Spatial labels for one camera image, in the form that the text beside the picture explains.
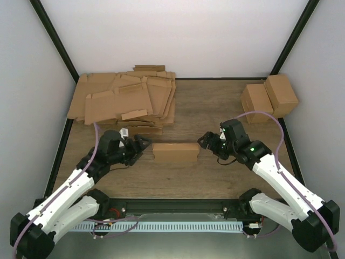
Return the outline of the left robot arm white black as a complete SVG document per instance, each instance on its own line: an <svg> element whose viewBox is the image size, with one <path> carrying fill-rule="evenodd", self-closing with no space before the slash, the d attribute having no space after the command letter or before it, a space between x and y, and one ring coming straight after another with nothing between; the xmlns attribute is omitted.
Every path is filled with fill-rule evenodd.
<svg viewBox="0 0 345 259"><path fill-rule="evenodd" d="M106 217L110 212L110 198L95 189L95 184L113 165L134 165L151 143L139 134L130 138L126 128L97 135L95 146L55 192L26 215L17 213L11 219L13 255L47 258L70 229L84 220Z"/></svg>

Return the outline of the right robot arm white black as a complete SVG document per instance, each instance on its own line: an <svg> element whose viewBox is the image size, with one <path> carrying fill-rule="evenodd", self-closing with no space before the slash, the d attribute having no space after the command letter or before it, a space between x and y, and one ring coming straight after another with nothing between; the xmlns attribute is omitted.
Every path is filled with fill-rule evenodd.
<svg viewBox="0 0 345 259"><path fill-rule="evenodd" d="M242 123L231 119L220 124L220 133L206 132L197 142L217 158L245 165L265 180L283 199L279 202L259 190L243 194L239 210L245 217L259 214L289 230L296 242L308 252L315 252L339 231L340 207L326 202L307 189L261 141L252 141Z"/></svg>

